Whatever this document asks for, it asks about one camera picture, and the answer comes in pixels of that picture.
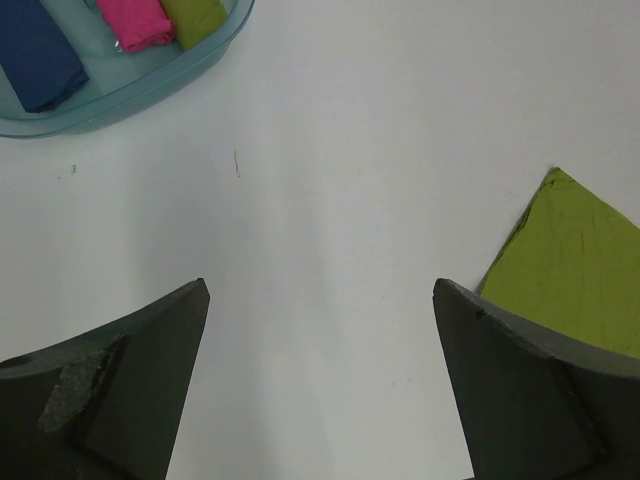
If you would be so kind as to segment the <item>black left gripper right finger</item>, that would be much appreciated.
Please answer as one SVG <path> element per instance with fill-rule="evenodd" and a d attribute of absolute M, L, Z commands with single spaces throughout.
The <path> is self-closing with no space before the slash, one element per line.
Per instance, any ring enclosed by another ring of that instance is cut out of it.
<path fill-rule="evenodd" d="M 474 478 L 638 478 L 638 359 L 449 279 L 436 281 L 433 306 Z"/>

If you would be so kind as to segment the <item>green paper napkin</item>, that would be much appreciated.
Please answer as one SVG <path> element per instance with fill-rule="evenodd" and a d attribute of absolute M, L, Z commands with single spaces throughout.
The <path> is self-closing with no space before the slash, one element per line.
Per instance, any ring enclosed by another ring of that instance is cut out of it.
<path fill-rule="evenodd" d="M 568 337 L 638 357 L 639 228 L 554 168 L 478 293 Z"/>

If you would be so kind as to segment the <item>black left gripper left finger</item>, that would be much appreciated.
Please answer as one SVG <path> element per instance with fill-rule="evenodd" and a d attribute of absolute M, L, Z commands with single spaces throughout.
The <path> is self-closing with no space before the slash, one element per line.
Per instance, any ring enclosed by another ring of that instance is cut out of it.
<path fill-rule="evenodd" d="M 2 478 L 165 478 L 209 302 L 197 279 L 118 320 L 2 361 Z"/>

